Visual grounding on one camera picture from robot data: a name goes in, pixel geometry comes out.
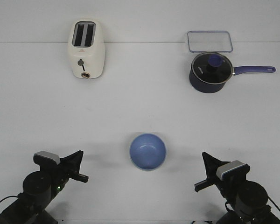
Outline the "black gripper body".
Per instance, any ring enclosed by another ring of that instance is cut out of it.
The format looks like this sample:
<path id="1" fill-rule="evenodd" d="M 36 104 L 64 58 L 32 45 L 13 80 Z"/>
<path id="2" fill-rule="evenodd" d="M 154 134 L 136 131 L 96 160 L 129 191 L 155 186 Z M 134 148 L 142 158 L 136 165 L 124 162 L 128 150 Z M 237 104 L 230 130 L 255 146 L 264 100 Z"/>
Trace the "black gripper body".
<path id="1" fill-rule="evenodd" d="M 51 176 L 52 194 L 58 194 L 62 191 L 69 179 L 84 183 L 89 180 L 89 177 L 86 175 L 66 172 L 61 163 L 54 166 L 40 166 L 40 170 L 45 171 Z"/>
<path id="2" fill-rule="evenodd" d="M 236 189 L 246 181 L 246 172 L 234 171 L 231 175 L 227 175 L 225 180 L 220 180 L 214 173 L 208 173 L 206 179 L 194 184 L 194 191 L 199 192 L 209 186 L 215 185 L 223 198 L 232 198 Z"/>

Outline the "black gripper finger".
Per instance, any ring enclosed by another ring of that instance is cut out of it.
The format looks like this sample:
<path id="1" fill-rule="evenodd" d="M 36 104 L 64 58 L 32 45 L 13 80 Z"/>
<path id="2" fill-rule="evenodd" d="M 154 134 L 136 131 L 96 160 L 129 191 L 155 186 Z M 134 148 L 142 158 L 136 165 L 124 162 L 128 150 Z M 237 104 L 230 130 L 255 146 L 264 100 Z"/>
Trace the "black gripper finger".
<path id="1" fill-rule="evenodd" d="M 205 166 L 205 173 L 206 173 L 206 180 L 208 180 L 209 178 L 209 162 L 208 162 L 208 153 L 202 153 L 202 157 L 203 157 L 203 162 L 204 162 L 204 166 Z"/>
<path id="2" fill-rule="evenodd" d="M 61 158 L 61 165 L 63 169 L 68 173 L 76 173 L 76 155 L 77 151 L 73 154 L 70 154 L 66 157 Z"/>
<path id="3" fill-rule="evenodd" d="M 84 155 L 83 151 L 81 151 L 81 150 L 77 151 L 77 155 L 76 155 L 76 173 L 77 174 L 80 174 L 80 167 L 81 167 L 83 155 Z"/>
<path id="4" fill-rule="evenodd" d="M 206 152 L 202 152 L 203 162 L 205 165 L 205 172 L 206 172 L 206 179 L 212 179 L 215 178 L 217 169 L 220 166 L 223 166 L 229 161 L 221 161 L 219 159 L 216 159 L 215 157 L 211 156 L 210 154 Z"/>

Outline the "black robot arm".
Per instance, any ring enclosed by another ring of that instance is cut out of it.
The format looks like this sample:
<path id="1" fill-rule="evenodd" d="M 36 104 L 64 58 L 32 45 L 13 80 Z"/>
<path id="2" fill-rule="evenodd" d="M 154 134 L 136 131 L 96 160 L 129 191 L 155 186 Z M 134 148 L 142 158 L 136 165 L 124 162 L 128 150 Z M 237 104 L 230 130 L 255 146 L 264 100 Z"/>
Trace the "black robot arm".
<path id="1" fill-rule="evenodd" d="M 63 190 L 69 179 L 88 182 L 80 173 L 84 152 L 79 150 L 66 157 L 46 151 L 34 154 L 40 170 L 30 173 L 23 181 L 23 192 L 0 213 L 0 224 L 57 224 L 46 207 Z"/>
<path id="2" fill-rule="evenodd" d="M 183 157 L 159 169 L 125 170 L 100 163 L 83 189 L 77 211 L 87 220 L 194 220 L 278 223 L 266 190 L 247 180 L 250 166 L 203 153 L 203 163 Z"/>

